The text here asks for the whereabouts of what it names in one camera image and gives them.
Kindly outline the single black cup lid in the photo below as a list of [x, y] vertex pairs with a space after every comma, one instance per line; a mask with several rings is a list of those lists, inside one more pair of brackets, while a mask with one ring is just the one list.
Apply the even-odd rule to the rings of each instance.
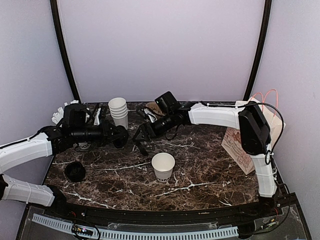
[[121, 136], [120, 138], [116, 139], [113, 141], [113, 145], [115, 148], [117, 149], [121, 149], [123, 148], [127, 142], [128, 142], [128, 138], [129, 138], [129, 134], [125, 133], [123, 136]]

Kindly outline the single white paper cup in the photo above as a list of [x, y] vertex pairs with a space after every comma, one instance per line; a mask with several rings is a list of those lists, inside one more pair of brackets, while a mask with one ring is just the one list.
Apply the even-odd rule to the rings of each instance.
[[166, 152], [160, 152], [153, 156], [151, 165], [156, 179], [161, 183], [169, 181], [175, 167], [175, 158]]

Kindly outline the stack of white paper cups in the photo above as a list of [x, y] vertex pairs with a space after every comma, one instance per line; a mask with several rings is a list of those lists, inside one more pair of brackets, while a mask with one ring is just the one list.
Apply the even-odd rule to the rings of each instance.
[[122, 97], [116, 97], [108, 102], [109, 111], [115, 126], [122, 126], [128, 130], [128, 107], [127, 102]]

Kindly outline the brown cardboard cup carrier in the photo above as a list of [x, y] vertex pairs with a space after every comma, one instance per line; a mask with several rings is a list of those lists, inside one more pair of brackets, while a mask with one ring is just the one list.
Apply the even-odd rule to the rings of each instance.
[[160, 109], [160, 107], [154, 101], [148, 102], [145, 106], [147, 108], [151, 109], [151, 111], [154, 112], [154, 114], [157, 115], [157, 116], [164, 116], [165, 115], [162, 112], [162, 110]]

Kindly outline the stack of black lids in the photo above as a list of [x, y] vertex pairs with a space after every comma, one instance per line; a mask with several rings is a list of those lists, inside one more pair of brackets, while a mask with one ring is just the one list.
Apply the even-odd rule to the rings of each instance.
[[64, 174], [71, 182], [77, 183], [86, 177], [86, 169], [81, 162], [73, 161], [65, 167]]

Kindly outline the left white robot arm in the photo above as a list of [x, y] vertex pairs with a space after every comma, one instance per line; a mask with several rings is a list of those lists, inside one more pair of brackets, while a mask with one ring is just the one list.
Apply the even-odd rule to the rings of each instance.
[[0, 147], [0, 198], [50, 207], [60, 218], [67, 218], [70, 206], [55, 186], [38, 185], [18, 180], [6, 171], [35, 159], [62, 153], [75, 144], [94, 143], [103, 147], [110, 143], [122, 148], [128, 141], [124, 126], [102, 121], [92, 126], [45, 126], [35, 135]]

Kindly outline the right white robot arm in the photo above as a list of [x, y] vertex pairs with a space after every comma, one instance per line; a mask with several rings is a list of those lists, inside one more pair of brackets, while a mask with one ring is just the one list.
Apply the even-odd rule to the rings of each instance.
[[149, 142], [163, 136], [179, 125], [214, 125], [240, 131], [242, 149], [253, 161], [258, 180], [258, 192], [264, 199], [255, 205], [255, 213], [266, 217], [275, 208], [271, 199], [277, 190], [274, 171], [269, 163], [272, 153], [270, 126], [262, 110], [255, 102], [242, 106], [204, 105], [203, 103], [179, 102], [168, 106], [159, 103], [165, 115], [155, 122], [143, 123], [133, 136], [133, 142]]

